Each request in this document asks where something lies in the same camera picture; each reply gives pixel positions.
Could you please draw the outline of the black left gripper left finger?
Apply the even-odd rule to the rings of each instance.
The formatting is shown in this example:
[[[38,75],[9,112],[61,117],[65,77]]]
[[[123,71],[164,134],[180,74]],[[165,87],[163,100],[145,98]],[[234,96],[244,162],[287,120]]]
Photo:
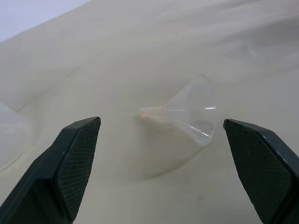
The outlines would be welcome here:
[[[2,224],[72,224],[91,174],[100,117],[61,130],[0,207]]]

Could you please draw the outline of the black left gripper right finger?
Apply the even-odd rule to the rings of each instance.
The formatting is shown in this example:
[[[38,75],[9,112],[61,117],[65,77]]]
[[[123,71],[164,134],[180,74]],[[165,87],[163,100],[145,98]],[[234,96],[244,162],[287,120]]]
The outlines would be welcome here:
[[[299,222],[299,158],[271,130],[225,119],[238,177],[264,224]]]

